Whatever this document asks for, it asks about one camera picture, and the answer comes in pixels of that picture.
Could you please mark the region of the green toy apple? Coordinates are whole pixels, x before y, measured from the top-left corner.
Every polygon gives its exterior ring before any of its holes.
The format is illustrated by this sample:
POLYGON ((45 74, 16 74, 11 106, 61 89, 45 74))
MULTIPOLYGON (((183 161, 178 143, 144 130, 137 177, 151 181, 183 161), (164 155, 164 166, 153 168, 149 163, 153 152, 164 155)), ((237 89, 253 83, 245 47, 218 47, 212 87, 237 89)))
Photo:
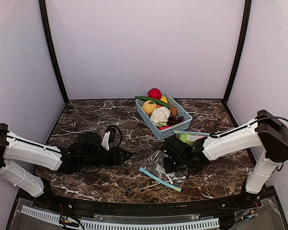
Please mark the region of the green toy apple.
POLYGON ((182 133, 179 135, 179 140, 191 146, 193 144, 193 141, 188 140, 187 137, 188 137, 187 133, 182 133))

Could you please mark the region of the clear zip bag blue zipper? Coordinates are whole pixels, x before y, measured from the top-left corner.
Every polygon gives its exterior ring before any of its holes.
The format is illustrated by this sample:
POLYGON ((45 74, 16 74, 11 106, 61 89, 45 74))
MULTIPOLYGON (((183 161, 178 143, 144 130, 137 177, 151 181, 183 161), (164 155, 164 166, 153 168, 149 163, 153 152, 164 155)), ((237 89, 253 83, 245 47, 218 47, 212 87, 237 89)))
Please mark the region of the clear zip bag blue zipper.
POLYGON ((187 139, 190 141, 193 141, 193 144, 195 143, 196 140, 201 139, 203 137, 208 137, 210 134, 209 133, 201 133, 201 132, 192 132, 192 131, 179 131, 179 130, 174 130, 173 133, 176 135, 176 137, 179 139, 179 135, 182 133, 187 133, 188 137, 187 139))

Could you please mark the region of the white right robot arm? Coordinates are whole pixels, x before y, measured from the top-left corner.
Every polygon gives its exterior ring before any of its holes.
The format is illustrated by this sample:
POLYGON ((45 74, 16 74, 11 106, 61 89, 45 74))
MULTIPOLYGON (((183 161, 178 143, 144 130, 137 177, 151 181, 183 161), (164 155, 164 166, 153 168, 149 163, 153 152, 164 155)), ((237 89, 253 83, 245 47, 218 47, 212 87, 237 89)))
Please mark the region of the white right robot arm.
POLYGON ((280 171, 288 160, 288 127, 286 119, 260 110, 248 123, 222 133, 201 135, 193 145, 171 137, 161 146, 166 173, 197 168, 225 155, 263 147, 263 153, 248 176, 244 190, 258 194, 275 171, 280 171))

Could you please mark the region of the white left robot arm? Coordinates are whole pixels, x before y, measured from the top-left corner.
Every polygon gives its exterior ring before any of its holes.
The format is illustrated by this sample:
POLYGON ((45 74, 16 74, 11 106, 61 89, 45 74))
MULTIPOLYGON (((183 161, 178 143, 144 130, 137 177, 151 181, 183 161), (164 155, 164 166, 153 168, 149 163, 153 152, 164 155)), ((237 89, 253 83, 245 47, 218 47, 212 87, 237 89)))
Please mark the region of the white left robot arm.
POLYGON ((120 132, 117 126, 107 127, 103 137, 94 132, 82 133, 67 148, 43 145, 22 138, 0 123, 0 176, 30 196, 52 196, 49 181, 29 173, 17 164, 23 161, 63 174, 80 172, 86 167, 122 165, 132 153, 121 148, 122 139, 115 146, 111 143, 120 132))

